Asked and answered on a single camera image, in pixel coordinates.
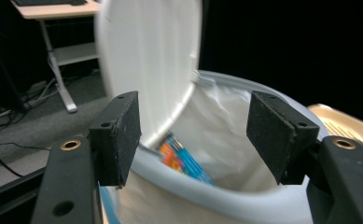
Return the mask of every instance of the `white trash can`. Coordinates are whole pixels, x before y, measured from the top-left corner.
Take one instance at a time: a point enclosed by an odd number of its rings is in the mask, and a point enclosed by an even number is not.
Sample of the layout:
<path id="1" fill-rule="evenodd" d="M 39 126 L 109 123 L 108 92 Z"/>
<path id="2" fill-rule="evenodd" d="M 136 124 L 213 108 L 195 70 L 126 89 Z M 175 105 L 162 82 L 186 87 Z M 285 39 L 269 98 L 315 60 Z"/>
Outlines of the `white trash can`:
<path id="1" fill-rule="evenodd" d="M 139 91 L 142 138 L 114 213 L 121 223 L 313 223 L 300 186 L 277 186 L 246 137 L 251 91 L 276 95 L 321 127 L 305 106 L 246 79 L 198 71 L 200 0 L 103 0 L 96 15 L 108 99 Z M 215 182 L 164 165 L 154 148 L 169 131 Z"/>

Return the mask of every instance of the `table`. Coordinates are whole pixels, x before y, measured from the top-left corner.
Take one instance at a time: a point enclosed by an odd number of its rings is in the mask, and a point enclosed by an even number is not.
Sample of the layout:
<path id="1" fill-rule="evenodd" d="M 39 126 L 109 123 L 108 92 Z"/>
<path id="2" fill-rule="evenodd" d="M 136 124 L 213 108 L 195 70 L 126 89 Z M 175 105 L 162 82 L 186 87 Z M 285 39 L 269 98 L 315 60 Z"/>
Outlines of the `table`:
<path id="1" fill-rule="evenodd" d="M 62 74 L 59 66 L 69 63 L 78 63 L 97 58 L 94 43 L 80 44 L 54 49 L 50 43 L 46 20 L 67 19 L 73 17 L 93 16 L 100 9 L 100 3 L 94 0 L 87 0 L 87 4 L 82 6 L 52 5 L 19 7 L 11 1 L 15 8 L 26 20 L 37 20 L 41 26 L 47 52 L 49 65 L 56 77 L 57 89 L 62 97 L 63 103 L 69 113 L 77 112 L 77 106 L 64 86 Z"/>

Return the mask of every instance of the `carpeted floor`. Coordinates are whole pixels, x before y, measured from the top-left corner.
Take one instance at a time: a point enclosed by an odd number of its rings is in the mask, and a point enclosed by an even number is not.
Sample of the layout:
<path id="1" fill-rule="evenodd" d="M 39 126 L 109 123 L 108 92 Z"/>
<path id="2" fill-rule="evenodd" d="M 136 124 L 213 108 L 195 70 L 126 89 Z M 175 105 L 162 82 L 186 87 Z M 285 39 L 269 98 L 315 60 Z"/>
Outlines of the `carpeted floor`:
<path id="1" fill-rule="evenodd" d="M 83 135 L 109 102 L 99 72 L 74 80 L 67 89 L 78 107 L 76 113 L 66 111 L 58 93 L 50 96 L 42 105 L 31 109 L 22 120 L 0 130 L 0 159 L 20 175 L 27 175 L 44 167 L 49 151 L 25 147 L 50 149 L 62 138 Z M 18 177 L 0 164 L 0 186 Z"/>

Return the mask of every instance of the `white shelf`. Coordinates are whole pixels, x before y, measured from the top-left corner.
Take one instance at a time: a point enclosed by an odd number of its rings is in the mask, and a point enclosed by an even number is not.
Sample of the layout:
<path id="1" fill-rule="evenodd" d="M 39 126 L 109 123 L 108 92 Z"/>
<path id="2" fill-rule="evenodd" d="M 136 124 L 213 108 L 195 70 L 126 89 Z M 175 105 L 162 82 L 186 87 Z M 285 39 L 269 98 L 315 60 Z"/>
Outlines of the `white shelf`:
<path id="1" fill-rule="evenodd" d="M 97 58 L 96 46 L 94 43 L 58 48 L 55 49 L 53 53 L 56 57 L 58 66 Z"/>

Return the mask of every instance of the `trash can lid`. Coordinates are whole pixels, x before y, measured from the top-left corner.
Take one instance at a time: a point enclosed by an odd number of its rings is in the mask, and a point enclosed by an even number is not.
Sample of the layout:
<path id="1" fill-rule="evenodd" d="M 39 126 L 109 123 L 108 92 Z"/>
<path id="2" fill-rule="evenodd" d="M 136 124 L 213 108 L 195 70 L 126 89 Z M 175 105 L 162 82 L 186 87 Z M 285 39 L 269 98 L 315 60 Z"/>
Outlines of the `trash can lid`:
<path id="1" fill-rule="evenodd" d="M 193 93 L 202 2 L 104 0 L 95 22 L 105 91 L 139 91 L 141 143 L 152 147 Z"/>

